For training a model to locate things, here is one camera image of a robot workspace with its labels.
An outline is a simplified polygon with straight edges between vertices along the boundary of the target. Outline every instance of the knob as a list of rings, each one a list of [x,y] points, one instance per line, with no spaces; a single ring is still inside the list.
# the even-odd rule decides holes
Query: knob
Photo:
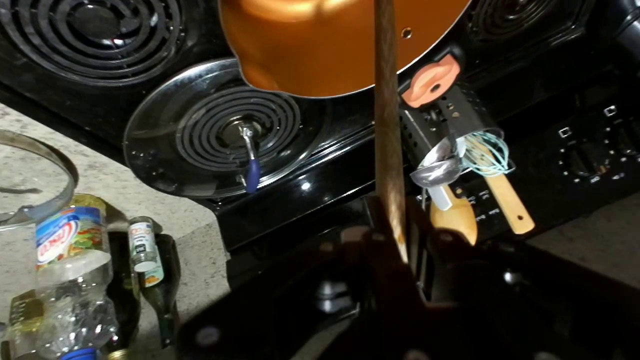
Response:
[[[640,163],[640,122],[622,122],[606,129],[606,133],[610,133],[609,144],[621,163]]]
[[[599,182],[610,171],[610,150],[592,141],[576,141],[561,148],[562,175],[575,182]]]

